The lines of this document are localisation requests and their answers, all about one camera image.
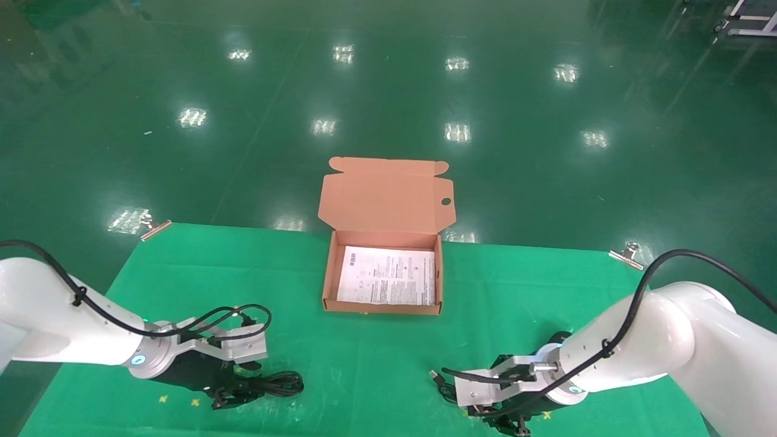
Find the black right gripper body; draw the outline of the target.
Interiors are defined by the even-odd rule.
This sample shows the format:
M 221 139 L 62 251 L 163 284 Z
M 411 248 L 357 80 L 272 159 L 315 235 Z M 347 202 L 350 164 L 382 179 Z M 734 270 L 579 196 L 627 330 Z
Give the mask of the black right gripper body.
M 495 415 L 486 417 L 480 416 L 484 421 L 496 423 L 519 423 L 519 421 L 529 421 L 535 416 L 542 416 L 543 412 L 552 410 L 552 400 L 547 396 L 539 396 L 536 392 L 524 392 L 513 396 L 497 406 L 486 407 L 483 413 L 489 413 L 495 410 Z

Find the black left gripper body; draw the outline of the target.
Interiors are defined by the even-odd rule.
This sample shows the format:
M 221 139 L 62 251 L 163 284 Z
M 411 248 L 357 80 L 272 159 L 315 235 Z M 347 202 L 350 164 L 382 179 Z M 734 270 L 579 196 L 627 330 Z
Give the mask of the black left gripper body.
M 169 368 L 158 375 L 158 382 L 208 395 L 234 393 L 243 387 L 233 362 L 198 351 L 177 355 Z

